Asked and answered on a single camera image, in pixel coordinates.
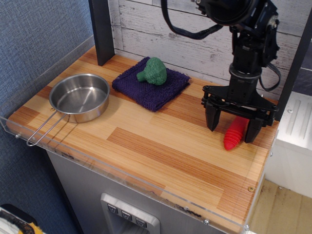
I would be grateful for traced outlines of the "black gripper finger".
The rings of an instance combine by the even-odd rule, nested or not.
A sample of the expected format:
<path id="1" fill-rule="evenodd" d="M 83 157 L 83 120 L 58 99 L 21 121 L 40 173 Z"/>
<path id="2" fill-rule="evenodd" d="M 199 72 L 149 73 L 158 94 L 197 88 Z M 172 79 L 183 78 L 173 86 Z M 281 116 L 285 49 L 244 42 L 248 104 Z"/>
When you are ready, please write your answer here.
<path id="1" fill-rule="evenodd" d="M 262 119 L 250 119 L 248 126 L 247 126 L 247 131 L 245 135 L 245 143 L 252 143 L 257 135 L 259 134 L 262 126 L 263 126 L 264 120 Z"/>
<path id="2" fill-rule="evenodd" d="M 218 126 L 221 111 L 211 103 L 207 103 L 205 109 L 207 127 L 213 132 Z"/>

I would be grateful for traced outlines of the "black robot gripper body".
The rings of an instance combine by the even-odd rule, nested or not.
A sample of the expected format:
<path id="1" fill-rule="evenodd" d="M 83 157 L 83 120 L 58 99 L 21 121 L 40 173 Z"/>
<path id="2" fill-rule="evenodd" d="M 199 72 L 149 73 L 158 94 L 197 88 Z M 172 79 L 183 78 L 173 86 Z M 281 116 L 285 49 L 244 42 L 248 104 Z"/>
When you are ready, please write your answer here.
<path id="1" fill-rule="evenodd" d="M 245 74 L 238 70 L 231 70 L 230 74 L 228 86 L 203 87 L 204 107 L 207 103 L 211 103 L 221 112 L 247 119 L 262 119 L 263 127 L 271 126 L 278 108 L 256 91 L 257 83 L 261 80 L 261 71 Z"/>

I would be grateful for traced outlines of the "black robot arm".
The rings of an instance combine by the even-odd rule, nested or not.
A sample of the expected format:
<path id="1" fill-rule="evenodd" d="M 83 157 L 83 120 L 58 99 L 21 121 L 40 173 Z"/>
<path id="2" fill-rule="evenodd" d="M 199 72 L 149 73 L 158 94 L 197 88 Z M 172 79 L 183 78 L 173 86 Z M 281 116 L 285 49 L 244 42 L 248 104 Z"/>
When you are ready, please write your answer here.
<path id="1" fill-rule="evenodd" d="M 232 34 L 233 62 L 228 86 L 203 87 L 202 105 L 207 127 L 213 131 L 221 112 L 249 120 L 245 143 L 255 140 L 261 128 L 274 122 L 278 108 L 256 90 L 265 67 L 280 76 L 271 63 L 276 59 L 279 25 L 277 7 L 270 0 L 198 0 L 199 10 Z"/>

